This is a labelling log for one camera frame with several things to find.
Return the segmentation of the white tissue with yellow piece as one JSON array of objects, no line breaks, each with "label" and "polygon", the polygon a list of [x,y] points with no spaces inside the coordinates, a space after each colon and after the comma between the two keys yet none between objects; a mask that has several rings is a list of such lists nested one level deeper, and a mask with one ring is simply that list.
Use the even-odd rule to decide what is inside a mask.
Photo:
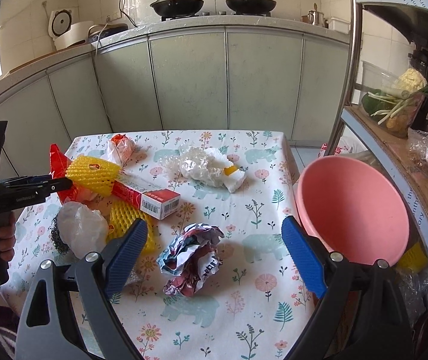
[{"label": "white tissue with yellow piece", "polygon": [[246,179],[246,172],[241,170],[226,154],[214,151],[215,167],[219,170],[217,180],[230,192],[235,193]]}]

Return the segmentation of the steel wool scrubber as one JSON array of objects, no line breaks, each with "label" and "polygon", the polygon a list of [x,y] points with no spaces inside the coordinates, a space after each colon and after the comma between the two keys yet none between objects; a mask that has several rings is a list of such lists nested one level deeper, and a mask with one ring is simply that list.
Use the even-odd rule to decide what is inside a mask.
[{"label": "steel wool scrubber", "polygon": [[61,238],[60,230],[58,228],[57,216],[53,218],[49,229],[49,237],[53,243],[54,250],[56,250],[61,256],[71,255],[70,247]]}]

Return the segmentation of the crumpled clear plastic wrap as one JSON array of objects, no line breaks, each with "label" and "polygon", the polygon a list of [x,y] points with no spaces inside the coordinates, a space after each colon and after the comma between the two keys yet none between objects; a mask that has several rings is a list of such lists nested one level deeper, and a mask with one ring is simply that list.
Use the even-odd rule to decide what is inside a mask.
[{"label": "crumpled clear plastic wrap", "polygon": [[178,154],[160,158],[159,164],[170,176],[182,176],[215,188],[223,185],[224,170],[232,166],[218,149],[195,146],[182,146]]}]

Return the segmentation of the white rice cooker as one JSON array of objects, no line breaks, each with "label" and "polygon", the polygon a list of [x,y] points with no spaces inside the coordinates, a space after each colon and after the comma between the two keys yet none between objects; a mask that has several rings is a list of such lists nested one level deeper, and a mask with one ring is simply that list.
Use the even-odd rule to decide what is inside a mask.
[{"label": "white rice cooker", "polygon": [[52,10],[48,21],[48,35],[52,38],[55,50],[83,44],[88,40],[92,20],[80,21],[76,7]]}]

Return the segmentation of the yellow foam fruit net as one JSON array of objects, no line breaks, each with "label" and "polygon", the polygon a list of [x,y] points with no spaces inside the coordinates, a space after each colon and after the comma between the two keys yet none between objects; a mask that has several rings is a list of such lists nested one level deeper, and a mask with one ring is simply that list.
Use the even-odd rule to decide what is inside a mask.
[{"label": "yellow foam fruit net", "polygon": [[109,197],[120,170],[116,163],[81,155],[68,166],[65,177],[95,194]]}]

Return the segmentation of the white orange plastic bag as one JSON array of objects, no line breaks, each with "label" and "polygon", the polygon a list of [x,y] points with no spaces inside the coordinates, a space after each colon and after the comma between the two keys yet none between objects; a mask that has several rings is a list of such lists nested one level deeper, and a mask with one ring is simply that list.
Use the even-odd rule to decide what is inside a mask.
[{"label": "white orange plastic bag", "polygon": [[108,141],[105,159],[120,167],[125,167],[134,150],[135,144],[126,134],[116,134]]}]

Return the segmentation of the induction cooker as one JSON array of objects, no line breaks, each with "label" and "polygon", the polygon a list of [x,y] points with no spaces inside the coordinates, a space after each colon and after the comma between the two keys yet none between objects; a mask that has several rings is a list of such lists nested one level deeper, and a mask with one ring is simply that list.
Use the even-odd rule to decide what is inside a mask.
[{"label": "induction cooker", "polygon": [[94,43],[99,39],[107,38],[128,30],[127,24],[95,24],[88,29],[87,43]]}]

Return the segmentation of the translucent white plastic bag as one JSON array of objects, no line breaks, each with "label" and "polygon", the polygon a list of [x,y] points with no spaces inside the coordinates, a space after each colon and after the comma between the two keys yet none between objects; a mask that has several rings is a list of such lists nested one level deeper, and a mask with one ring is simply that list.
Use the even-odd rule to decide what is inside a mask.
[{"label": "translucent white plastic bag", "polygon": [[108,223],[98,210],[80,202],[65,203],[57,214],[57,227],[63,243],[76,258],[101,252],[106,246]]}]

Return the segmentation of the red plastic snack bag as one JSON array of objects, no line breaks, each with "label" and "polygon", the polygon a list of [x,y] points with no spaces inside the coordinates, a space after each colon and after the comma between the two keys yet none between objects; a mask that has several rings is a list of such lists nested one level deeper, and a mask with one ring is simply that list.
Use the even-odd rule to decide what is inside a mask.
[{"label": "red plastic snack bag", "polygon": [[[74,160],[70,160],[63,152],[60,151],[57,144],[51,144],[49,149],[50,175],[53,180],[62,181],[66,187],[58,187],[57,195],[61,203],[66,202],[90,202],[96,197],[102,197],[97,193],[85,189],[65,177],[65,171]],[[121,170],[116,180],[120,181]]]}]

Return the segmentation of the metal storage shelf rack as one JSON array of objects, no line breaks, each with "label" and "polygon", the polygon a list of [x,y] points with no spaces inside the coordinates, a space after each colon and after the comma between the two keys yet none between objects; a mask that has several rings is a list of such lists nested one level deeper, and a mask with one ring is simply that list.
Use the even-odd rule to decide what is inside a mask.
[{"label": "metal storage shelf rack", "polygon": [[388,22],[407,40],[428,49],[428,0],[350,2],[348,65],[327,153],[331,155],[334,152],[342,128],[349,127],[387,171],[415,220],[416,229],[428,254],[428,174],[415,166],[408,156],[407,147],[408,125],[418,114],[426,98],[425,94],[416,92],[402,97],[398,102],[381,99],[369,109],[351,102],[355,91],[366,97],[373,88],[357,82],[364,11]]}]

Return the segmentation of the stainless steel pot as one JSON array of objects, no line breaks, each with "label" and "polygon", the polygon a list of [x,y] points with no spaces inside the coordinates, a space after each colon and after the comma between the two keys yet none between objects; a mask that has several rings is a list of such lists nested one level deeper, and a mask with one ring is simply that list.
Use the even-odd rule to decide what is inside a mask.
[{"label": "stainless steel pot", "polygon": [[318,9],[316,3],[313,4],[313,8],[308,13],[302,16],[303,23],[320,26],[323,28],[328,27],[327,19],[323,12]]}]

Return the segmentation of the black wok with lid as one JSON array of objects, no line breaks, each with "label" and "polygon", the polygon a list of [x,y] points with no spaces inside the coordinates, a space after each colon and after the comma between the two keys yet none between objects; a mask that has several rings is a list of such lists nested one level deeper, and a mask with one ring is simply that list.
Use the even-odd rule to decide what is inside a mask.
[{"label": "black wok with lid", "polygon": [[161,21],[196,16],[203,5],[203,0],[156,0],[150,4]]}]

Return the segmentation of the black frying pan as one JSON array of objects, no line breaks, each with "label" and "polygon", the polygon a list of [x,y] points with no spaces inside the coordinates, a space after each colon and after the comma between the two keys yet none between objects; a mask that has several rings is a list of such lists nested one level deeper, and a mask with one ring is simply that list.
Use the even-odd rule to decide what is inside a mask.
[{"label": "black frying pan", "polygon": [[236,15],[270,16],[275,9],[275,0],[225,0],[229,9]]}]

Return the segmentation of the clear bowl of vegetables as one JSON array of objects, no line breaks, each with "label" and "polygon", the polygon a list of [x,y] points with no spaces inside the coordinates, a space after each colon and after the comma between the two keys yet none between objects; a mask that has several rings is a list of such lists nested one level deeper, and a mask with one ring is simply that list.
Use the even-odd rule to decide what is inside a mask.
[{"label": "clear bowl of vegetables", "polygon": [[406,138],[428,101],[428,78],[414,67],[397,76],[365,61],[359,91],[361,110],[386,132]]}]

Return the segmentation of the red white medicine box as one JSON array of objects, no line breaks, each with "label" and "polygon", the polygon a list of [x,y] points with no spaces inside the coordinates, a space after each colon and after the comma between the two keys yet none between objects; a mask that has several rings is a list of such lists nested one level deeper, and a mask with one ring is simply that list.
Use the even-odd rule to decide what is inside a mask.
[{"label": "red white medicine box", "polygon": [[112,194],[135,209],[155,219],[164,220],[176,212],[181,195],[150,183],[130,183],[116,180]]}]

